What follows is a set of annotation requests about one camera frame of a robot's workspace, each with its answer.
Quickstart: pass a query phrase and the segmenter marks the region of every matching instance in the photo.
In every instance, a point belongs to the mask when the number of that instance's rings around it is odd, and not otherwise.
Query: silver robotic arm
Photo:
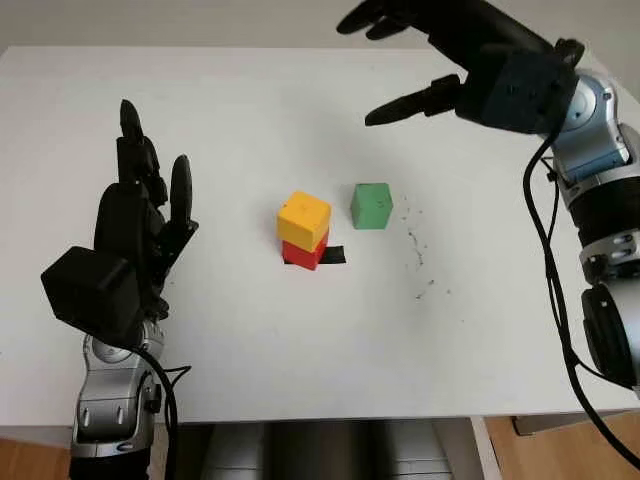
[[[164,346],[159,325],[145,320],[142,331],[140,348],[159,359]],[[123,473],[146,478],[155,415],[162,404],[153,370],[135,353],[91,335],[84,340],[83,353],[87,371],[76,406],[69,476],[95,478],[101,473],[94,472],[108,468],[100,459],[114,465],[126,455],[137,461],[127,461]]]
[[[579,231],[592,285],[584,328],[600,372],[640,393],[640,135],[619,124],[612,82],[579,71],[562,132],[552,145],[565,206]]]

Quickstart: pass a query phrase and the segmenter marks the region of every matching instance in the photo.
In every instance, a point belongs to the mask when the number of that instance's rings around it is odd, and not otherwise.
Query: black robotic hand
[[[584,47],[559,40],[552,47],[484,0],[365,0],[338,25],[351,34],[368,28],[379,40],[413,27],[429,36],[447,58],[468,71],[435,80],[366,117],[367,125],[403,120],[417,113],[449,110],[481,125],[546,134],[565,118],[578,83],[574,68]]]
[[[151,140],[131,102],[120,106],[118,182],[100,200],[94,249],[71,247],[42,274],[56,317],[109,345],[131,349],[145,318],[160,320],[171,266],[198,228],[191,220],[191,172],[185,155],[173,164],[171,217]]]

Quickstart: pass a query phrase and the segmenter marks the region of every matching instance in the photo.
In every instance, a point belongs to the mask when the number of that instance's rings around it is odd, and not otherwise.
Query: table surface
[[[595,60],[588,60],[602,68]],[[91,246],[116,178],[122,98],[165,177],[191,160],[200,230],[168,278],[166,367],[181,420],[569,412],[540,247],[521,176],[539,139],[453,114],[365,128],[363,116],[456,71],[433,50],[11,48],[0,58],[0,424],[64,425],[82,334],[40,273]],[[621,120],[640,106],[621,91]],[[552,188],[535,193],[545,215]],[[356,231],[355,183],[389,183],[385,231]],[[294,190],[333,207],[347,264],[284,265],[275,215]],[[554,244],[583,357],[580,249],[563,208]],[[597,408],[633,394],[585,378]]]

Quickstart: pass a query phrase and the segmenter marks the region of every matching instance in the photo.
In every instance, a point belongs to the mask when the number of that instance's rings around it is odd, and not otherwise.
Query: black tape
[[[291,262],[285,260],[285,264],[291,265]],[[344,257],[344,247],[340,245],[339,247],[327,247],[322,254],[322,258],[318,262],[318,264],[330,265],[330,264],[338,264],[338,263],[347,263],[347,259]]]

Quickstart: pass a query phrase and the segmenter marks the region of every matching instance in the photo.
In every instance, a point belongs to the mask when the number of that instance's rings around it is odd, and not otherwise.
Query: black wire
[[[573,388],[578,402],[580,402],[580,405],[588,415],[589,419],[593,422],[602,436],[622,457],[624,457],[625,460],[627,460],[636,469],[640,470],[640,458],[638,458],[629,449],[627,449],[627,447],[622,442],[620,442],[620,440],[618,440],[618,438],[611,432],[611,430],[609,430],[609,427],[607,427],[607,425],[604,423],[602,418],[600,418],[591,403],[589,403],[589,400],[587,399],[584,390],[582,389],[582,385],[580,385],[576,366],[584,364],[581,363],[581,361],[578,359],[578,357],[575,355],[575,352],[571,348],[571,332],[569,330],[567,306],[564,299],[564,293],[562,291],[562,285],[560,283],[560,275],[558,274],[555,258],[551,249],[551,242],[549,241],[548,234],[547,232],[545,232],[544,226],[542,225],[540,215],[538,214],[535,202],[533,200],[533,195],[531,193],[531,177],[533,174],[533,170],[535,169],[537,163],[541,160],[544,152],[547,151],[547,149],[553,144],[559,134],[560,127],[555,129],[551,133],[551,135],[549,135],[549,137],[542,143],[540,148],[538,148],[536,153],[527,164],[522,179],[524,198],[527,204],[527,209],[529,210],[529,215],[531,216],[531,220],[533,221],[533,224],[536,228],[538,237],[540,238],[540,243],[542,244],[542,250],[544,252],[545,272],[547,282],[550,287],[549,290],[552,300],[552,309],[557,314],[556,325],[558,326],[558,334],[560,336],[560,343],[562,344],[562,353],[571,387]]]
[[[180,381],[180,379],[187,372],[191,370],[191,365],[185,365],[184,367],[176,367],[176,368],[167,368],[165,369],[165,373],[174,373],[180,372],[175,376],[173,380],[171,380],[171,388],[175,388],[176,384]],[[169,416],[169,402],[164,402],[164,418],[166,419]]]
[[[167,460],[165,463],[165,480],[174,480],[176,474],[176,461],[178,452],[178,406],[176,397],[173,392],[173,385],[169,381],[169,377],[163,370],[160,363],[146,350],[136,348],[132,350],[146,361],[158,376],[166,395],[165,401],[165,426],[169,437],[169,446],[167,447]]]

